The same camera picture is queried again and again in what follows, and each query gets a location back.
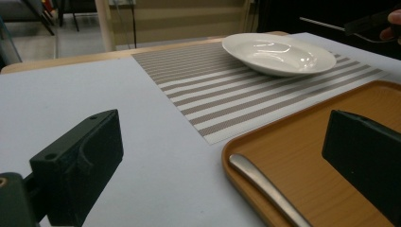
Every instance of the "striped placemat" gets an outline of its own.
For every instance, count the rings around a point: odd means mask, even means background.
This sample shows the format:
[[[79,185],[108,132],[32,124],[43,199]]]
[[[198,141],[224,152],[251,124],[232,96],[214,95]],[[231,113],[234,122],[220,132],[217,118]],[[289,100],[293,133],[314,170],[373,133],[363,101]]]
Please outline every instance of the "striped placemat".
[[[254,72],[221,43],[133,55],[209,144],[388,75],[335,56],[337,64],[327,72],[276,78]]]

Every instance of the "white plate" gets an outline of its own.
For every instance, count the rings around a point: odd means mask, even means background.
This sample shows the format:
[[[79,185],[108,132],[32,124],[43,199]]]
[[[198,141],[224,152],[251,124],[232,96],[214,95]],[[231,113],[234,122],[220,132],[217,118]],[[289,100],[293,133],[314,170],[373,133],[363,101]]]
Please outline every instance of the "white plate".
[[[321,73],[336,64],[327,50],[287,36],[242,33],[228,36],[223,48],[255,71],[292,77]]]

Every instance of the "finger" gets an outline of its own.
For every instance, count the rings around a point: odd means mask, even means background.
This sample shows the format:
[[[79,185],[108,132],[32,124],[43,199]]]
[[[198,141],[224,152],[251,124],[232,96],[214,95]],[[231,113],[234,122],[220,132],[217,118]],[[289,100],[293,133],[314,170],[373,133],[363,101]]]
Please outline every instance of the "finger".
[[[394,34],[392,33],[392,29],[390,27],[387,27],[386,29],[380,32],[379,37],[381,40],[389,40],[394,38]]]
[[[389,14],[388,20],[395,25],[401,25],[401,9],[395,10]]]

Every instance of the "orange tray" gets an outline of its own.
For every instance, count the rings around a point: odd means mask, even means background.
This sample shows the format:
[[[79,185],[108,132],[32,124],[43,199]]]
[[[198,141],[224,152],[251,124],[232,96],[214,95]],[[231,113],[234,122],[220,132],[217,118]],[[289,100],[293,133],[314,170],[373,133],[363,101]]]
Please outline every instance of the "orange tray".
[[[392,226],[322,157],[332,110],[360,114],[401,131],[401,85],[374,81],[231,140],[223,168],[260,217],[273,226],[287,220],[229,164],[241,153],[256,165],[313,226]]]

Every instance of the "table surface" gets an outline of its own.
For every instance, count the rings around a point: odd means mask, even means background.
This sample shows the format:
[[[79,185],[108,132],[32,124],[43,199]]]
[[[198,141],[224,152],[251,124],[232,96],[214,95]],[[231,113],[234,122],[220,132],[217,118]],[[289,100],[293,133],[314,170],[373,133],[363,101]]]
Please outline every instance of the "table surface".
[[[293,37],[391,73],[400,61],[307,33]],[[92,114],[118,109],[124,159],[85,226],[264,226],[226,178],[209,145],[131,57],[213,39],[53,61],[0,76],[0,172],[30,173],[28,160]],[[41,226],[49,226],[46,219]]]

